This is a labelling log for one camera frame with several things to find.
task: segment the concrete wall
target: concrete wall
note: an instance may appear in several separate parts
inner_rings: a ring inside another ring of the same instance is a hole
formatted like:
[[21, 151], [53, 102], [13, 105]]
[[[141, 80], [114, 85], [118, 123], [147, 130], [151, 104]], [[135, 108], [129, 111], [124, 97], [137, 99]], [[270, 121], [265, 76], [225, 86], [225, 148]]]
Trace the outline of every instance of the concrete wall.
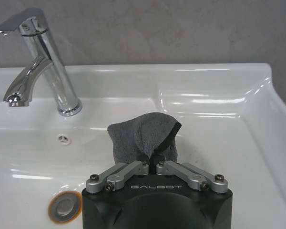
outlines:
[[[33, 6], [66, 65], [267, 62], [286, 103], [286, 0], [0, 0], [0, 22]], [[0, 67], [30, 61], [0, 38]]]

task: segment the logo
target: logo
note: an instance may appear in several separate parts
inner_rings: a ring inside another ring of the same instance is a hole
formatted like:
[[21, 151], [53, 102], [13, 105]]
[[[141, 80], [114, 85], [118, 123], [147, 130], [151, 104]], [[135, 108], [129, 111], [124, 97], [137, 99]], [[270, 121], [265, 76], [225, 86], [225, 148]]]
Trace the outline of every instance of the logo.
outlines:
[[182, 185], [157, 185], [157, 186], [149, 186], [149, 185], [132, 185], [130, 188], [132, 189], [180, 189]]

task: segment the metal linkage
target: metal linkage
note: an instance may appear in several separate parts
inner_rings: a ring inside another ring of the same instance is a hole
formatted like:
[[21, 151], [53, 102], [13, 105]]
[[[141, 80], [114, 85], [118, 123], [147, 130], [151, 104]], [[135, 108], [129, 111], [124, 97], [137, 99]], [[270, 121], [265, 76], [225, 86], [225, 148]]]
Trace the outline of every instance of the metal linkage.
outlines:
[[102, 191], [106, 179], [109, 175], [112, 173], [115, 173], [123, 168], [127, 167], [127, 164], [125, 163], [118, 163], [115, 166], [112, 166], [111, 168], [107, 169], [105, 172], [97, 175], [97, 174], [92, 174], [90, 176], [90, 179], [87, 180], [86, 182], [86, 189], [87, 192], [89, 193], [98, 193]]
[[107, 178], [105, 189], [107, 191], [116, 191], [124, 187], [125, 182], [133, 175], [147, 175], [148, 164], [142, 161], [134, 161], [116, 174]]
[[191, 172], [173, 161], [159, 162], [157, 164], [157, 174], [176, 175], [195, 190], [203, 191], [208, 189], [207, 180], [204, 176]]
[[157, 164], [157, 174], [176, 175], [188, 186], [195, 190], [206, 190], [210, 188], [216, 193], [225, 193], [228, 190], [228, 182], [223, 175], [212, 175], [189, 163], [181, 165], [173, 161], [159, 162]]
[[216, 174], [214, 176], [189, 163], [182, 163], [181, 166], [194, 173], [204, 176], [208, 181], [208, 185], [212, 191], [217, 193], [226, 193], [228, 191], [228, 181], [224, 178], [223, 175]]

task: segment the faucet base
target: faucet base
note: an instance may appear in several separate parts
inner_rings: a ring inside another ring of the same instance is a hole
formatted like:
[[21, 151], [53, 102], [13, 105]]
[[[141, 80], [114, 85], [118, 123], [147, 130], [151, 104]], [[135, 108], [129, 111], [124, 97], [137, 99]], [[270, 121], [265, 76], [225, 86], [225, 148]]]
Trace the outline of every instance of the faucet base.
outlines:
[[79, 111], [82, 110], [82, 103], [81, 103], [80, 100], [78, 100], [77, 105], [73, 109], [71, 109], [71, 110], [64, 111], [64, 110], [62, 110], [60, 108], [57, 108], [57, 110], [58, 110], [59, 114], [62, 115], [62, 116], [72, 116], [72, 115], [75, 115]]

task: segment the faucet handle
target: faucet handle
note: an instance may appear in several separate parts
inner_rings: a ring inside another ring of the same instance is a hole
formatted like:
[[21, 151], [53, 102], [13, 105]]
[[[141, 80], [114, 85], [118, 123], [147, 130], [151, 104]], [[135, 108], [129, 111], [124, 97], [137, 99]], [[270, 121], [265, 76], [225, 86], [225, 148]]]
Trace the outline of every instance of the faucet handle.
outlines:
[[35, 36], [48, 30], [43, 11], [27, 8], [0, 24], [0, 35], [6, 36], [19, 29], [22, 36]]

